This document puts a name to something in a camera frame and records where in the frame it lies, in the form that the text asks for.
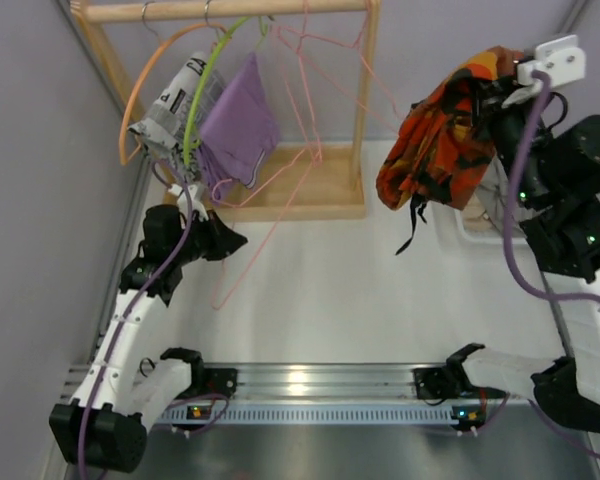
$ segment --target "robotic arm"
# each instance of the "robotic arm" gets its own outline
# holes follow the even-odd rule
[[[511,175],[518,145],[541,82],[552,87],[584,77],[584,52],[575,35],[539,45],[517,65],[514,79],[482,88],[481,114],[498,157]],[[600,115],[557,138],[542,122],[522,175],[519,203],[540,213],[522,222],[540,270],[557,293],[600,296]],[[565,302],[573,357],[528,359],[471,344],[437,371],[416,374],[421,398],[451,398],[490,387],[527,398],[556,423],[600,433],[600,305]]]
[[[182,248],[156,277],[183,235],[181,209],[186,199],[181,188],[173,187],[171,193],[180,195],[180,208],[158,205],[147,210],[142,225],[144,239],[136,257],[122,272],[115,312],[104,341],[70,403],[53,408],[49,423],[69,463],[78,463],[79,452],[83,451],[85,463],[90,466],[133,471],[157,418],[175,398],[207,393],[209,377],[219,373],[205,368],[199,352],[170,348],[178,340],[177,324],[170,318],[168,307],[185,265],[199,258],[222,260],[247,239],[225,226],[214,211],[204,209],[199,185],[188,188],[194,211]],[[150,279],[149,288],[132,303]],[[146,380],[136,385],[136,372],[145,358],[161,361]],[[233,380],[230,384],[236,383],[235,371],[221,373],[229,375],[228,379]],[[216,393],[231,395],[221,388]],[[87,424],[81,442],[85,414]]]

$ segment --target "metal hook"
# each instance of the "metal hook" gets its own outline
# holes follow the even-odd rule
[[[204,4],[204,22],[207,24],[207,27],[213,28],[216,32],[216,38],[220,41],[220,32],[218,31],[218,27],[213,27],[209,25],[209,4],[212,0],[207,0]]]
[[[142,24],[144,25],[144,28],[146,28],[147,30],[149,30],[151,33],[153,33],[155,35],[155,37],[158,39],[158,41],[160,43],[162,43],[162,40],[160,39],[160,35],[158,34],[158,32],[156,32],[153,28],[151,28],[148,24],[147,21],[145,20],[144,16],[147,13],[147,7],[149,6],[150,3],[156,3],[155,0],[148,0],[144,6],[142,7]]]

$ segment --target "orange camouflage fabric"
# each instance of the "orange camouflage fabric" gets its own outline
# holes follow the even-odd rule
[[[400,127],[376,179],[380,200],[392,210],[413,195],[462,210],[495,153],[493,142],[472,127],[476,82],[514,73],[522,52],[494,47],[460,65]]]

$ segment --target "purple cloth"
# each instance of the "purple cloth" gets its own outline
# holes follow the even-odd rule
[[[200,128],[199,162],[210,190],[220,180],[235,179],[253,188],[260,167],[280,141],[280,128],[267,106],[255,53],[224,90]],[[233,182],[216,190],[223,199]]]

